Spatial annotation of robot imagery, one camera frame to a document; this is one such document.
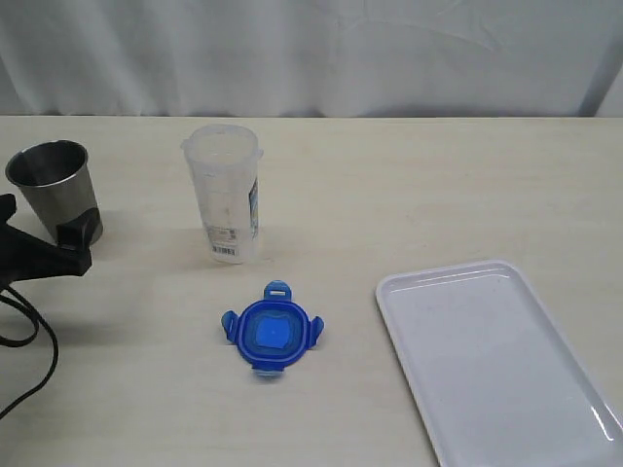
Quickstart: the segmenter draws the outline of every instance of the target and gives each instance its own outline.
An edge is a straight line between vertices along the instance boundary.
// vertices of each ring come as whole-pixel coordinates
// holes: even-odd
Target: cup rim
[[[41,147],[41,146],[46,146],[46,145],[54,145],[57,143],[70,143],[73,146],[78,147],[78,149],[82,152],[83,156],[84,156],[84,160],[82,161],[82,163],[80,164],[80,166],[74,170],[71,174],[67,175],[66,177],[60,179],[60,180],[56,180],[52,183],[46,183],[44,185],[29,185],[29,184],[24,184],[24,183],[20,183],[19,181],[17,181],[15,178],[13,178],[11,176],[11,168],[13,166],[13,164],[24,154],[26,154],[28,151],[31,151],[35,148]],[[16,154],[14,154],[9,161],[7,162],[7,166],[5,167],[5,175],[7,177],[7,179],[9,180],[9,182],[11,182],[13,185],[15,185],[18,188],[30,188],[30,189],[39,189],[39,188],[49,188],[49,187],[53,187],[54,185],[59,185],[61,183],[66,182],[67,180],[71,180],[72,178],[78,176],[78,173],[87,165],[87,162],[89,161],[89,152],[87,151],[87,148],[85,148],[82,144],[76,142],[76,141],[71,141],[70,139],[53,139],[50,141],[45,141],[43,143],[38,143],[38,144],[34,144],[32,146],[29,146],[25,149],[22,149],[21,151],[17,152]]]

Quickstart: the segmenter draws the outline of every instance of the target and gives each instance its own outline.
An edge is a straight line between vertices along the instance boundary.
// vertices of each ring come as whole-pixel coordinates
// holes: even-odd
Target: white curtain
[[[621,0],[5,1],[0,113],[623,115],[622,18]]]

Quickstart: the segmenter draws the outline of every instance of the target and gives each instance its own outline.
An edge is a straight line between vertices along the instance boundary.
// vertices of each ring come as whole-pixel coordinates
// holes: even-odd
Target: black cable
[[[25,299],[13,287],[7,287],[6,291],[9,292],[14,297],[14,299],[0,295],[0,302],[6,305],[12,306],[17,311],[22,313],[26,318],[28,318],[30,322],[32,323],[34,331],[30,336],[22,340],[7,339],[5,337],[0,336],[0,345],[4,345],[7,347],[24,347],[25,345],[28,345],[29,343],[33,342],[34,339],[37,337],[37,334],[39,333],[39,325],[41,324],[41,327],[45,329],[48,335],[50,336],[50,341],[52,341],[52,363],[50,364],[50,367],[48,368],[48,372],[46,373],[46,375],[43,377],[43,379],[41,379],[41,381],[36,386],[32,387],[31,389],[21,394],[19,397],[15,399],[15,401],[13,401],[6,408],[4,408],[2,412],[0,412],[0,420],[4,418],[7,414],[9,414],[10,411],[12,411],[15,407],[17,407],[23,401],[25,401],[30,396],[32,396],[33,394],[41,390],[48,383],[48,381],[54,374],[56,370],[56,365],[58,364],[58,339],[56,338],[56,334],[53,331],[52,327],[50,327],[48,322],[43,318],[43,316],[41,316],[41,313],[37,311],[37,308],[35,308],[27,299]]]

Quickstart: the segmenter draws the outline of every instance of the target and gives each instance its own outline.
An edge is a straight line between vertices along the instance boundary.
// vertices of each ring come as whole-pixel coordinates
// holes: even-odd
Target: label
[[[222,227],[208,227],[207,237],[212,245],[212,251],[221,255],[236,256],[238,251],[238,230]]]
[[[251,211],[251,238],[255,238],[259,231],[260,222],[257,216],[257,178],[249,192],[249,208]]]

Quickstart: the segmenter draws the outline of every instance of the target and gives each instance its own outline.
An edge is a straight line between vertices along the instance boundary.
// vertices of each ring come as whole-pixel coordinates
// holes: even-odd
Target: white table surface
[[[0,464],[434,466],[374,290],[488,258],[530,278],[623,411],[623,120],[238,120],[265,151],[263,244],[244,266],[209,259],[179,149],[210,122],[0,118],[3,164],[50,139],[86,145],[105,229],[84,277],[16,284],[61,354],[50,384],[0,422]],[[21,196],[11,223],[44,234]],[[262,383],[220,317],[277,278],[326,327]],[[4,308],[0,329],[27,326]],[[0,405],[50,355],[45,337],[0,348]]]

